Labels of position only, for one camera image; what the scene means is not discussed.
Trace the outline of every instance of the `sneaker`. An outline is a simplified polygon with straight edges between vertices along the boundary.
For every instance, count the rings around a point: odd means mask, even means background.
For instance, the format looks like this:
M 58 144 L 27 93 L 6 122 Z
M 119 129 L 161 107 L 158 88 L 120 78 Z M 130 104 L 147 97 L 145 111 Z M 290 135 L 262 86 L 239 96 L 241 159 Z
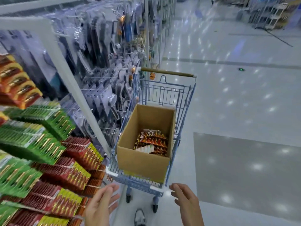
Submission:
M 135 226 L 146 226 L 146 218 L 142 209 L 137 209 L 135 213 Z

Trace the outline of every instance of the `cart handle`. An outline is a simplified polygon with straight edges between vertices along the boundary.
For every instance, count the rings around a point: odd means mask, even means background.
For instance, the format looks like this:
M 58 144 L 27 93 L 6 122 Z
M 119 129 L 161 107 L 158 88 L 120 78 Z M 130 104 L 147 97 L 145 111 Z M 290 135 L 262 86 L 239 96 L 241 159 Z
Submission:
M 197 78 L 197 76 L 194 75 L 194 74 L 187 74 L 187 73 L 174 72 L 174 71 L 168 71 L 168 70 L 151 69 L 151 68 L 146 68 L 146 67 L 142 67 L 141 71 L 160 73 L 160 74 L 170 74 L 170 75 L 177 75 L 177 76 L 184 76 L 184 77 L 190 77 L 190 78 L 195 78 L 195 79 Z

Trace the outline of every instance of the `shopping cart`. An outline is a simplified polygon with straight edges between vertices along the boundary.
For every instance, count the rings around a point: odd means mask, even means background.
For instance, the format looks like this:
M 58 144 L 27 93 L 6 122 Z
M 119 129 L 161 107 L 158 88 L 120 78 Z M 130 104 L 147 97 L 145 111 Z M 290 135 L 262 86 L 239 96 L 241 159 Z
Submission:
M 137 103 L 143 105 L 163 105 L 168 107 L 174 107 L 176 110 L 176 125 L 174 134 L 174 147 L 172 150 L 171 160 L 167 169 L 165 180 L 163 183 L 158 183 L 149 180 L 148 178 L 142 178 L 129 176 L 124 174 L 123 170 L 118 168 L 116 146 L 117 142 L 112 151 L 112 156 L 109 165 L 106 167 L 106 173 L 114 177 L 115 181 L 127 185 L 126 190 L 126 202 L 129 203 L 131 200 L 132 188 L 142 190 L 149 194 L 153 194 L 153 212 L 156 213 L 158 208 L 158 197 L 163 196 L 163 186 L 167 186 L 168 178 L 172 168 L 172 164 L 175 158 L 176 150 L 180 144 L 181 132 L 183 129 L 186 113 L 191 102 L 191 98 L 194 93 L 196 86 L 196 76 L 193 74 L 171 72 L 165 70 L 141 68 L 144 73 L 153 72 L 163 75 L 157 75 L 160 78 L 159 81 L 148 80 L 147 74 L 135 74 L 133 77 L 133 95 L 129 102 L 126 115 L 122 122 L 120 129 L 120 135 L 124 130 L 129 117 L 131 116 Z M 193 86 L 184 86 L 179 84 L 168 83 L 166 75 L 175 75 L 181 77 L 190 77 L 192 79 Z

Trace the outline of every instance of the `store aisle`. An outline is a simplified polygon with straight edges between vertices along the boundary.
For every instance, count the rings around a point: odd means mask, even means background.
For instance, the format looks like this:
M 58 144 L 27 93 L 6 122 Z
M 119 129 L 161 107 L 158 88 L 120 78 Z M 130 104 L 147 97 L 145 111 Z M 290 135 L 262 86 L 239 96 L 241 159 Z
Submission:
M 177 3 L 170 40 L 166 43 L 161 69 L 198 76 L 169 179 L 169 183 L 188 184 L 195 193 L 196 176 L 200 173 L 195 168 L 195 151 L 202 149 L 194 147 L 194 133 L 301 146 L 301 30 L 273 32 L 292 45 L 289 46 L 264 31 L 236 22 L 237 11 L 235 7 L 211 7 L 210 0 Z M 167 81 L 193 83 L 192 79 L 171 76 Z M 288 156 L 300 161 L 299 155 L 283 155 Z M 294 179 L 297 178 L 291 176 L 288 182 L 293 183 Z M 133 225 L 137 208 L 145 211 L 148 226 L 182 225 L 179 208 L 168 189 L 159 199 L 156 214 L 151 209 L 151 195 L 133 190 L 129 204 L 125 196 L 124 190 L 114 226 Z M 264 203 L 273 213 L 279 212 L 274 217 L 256 209 L 233 209 L 230 197 L 217 198 L 221 200 L 218 205 L 202 202 L 199 197 L 206 226 L 301 225 L 286 220 L 294 220 L 286 200 L 278 205 L 273 205 L 273 200 Z

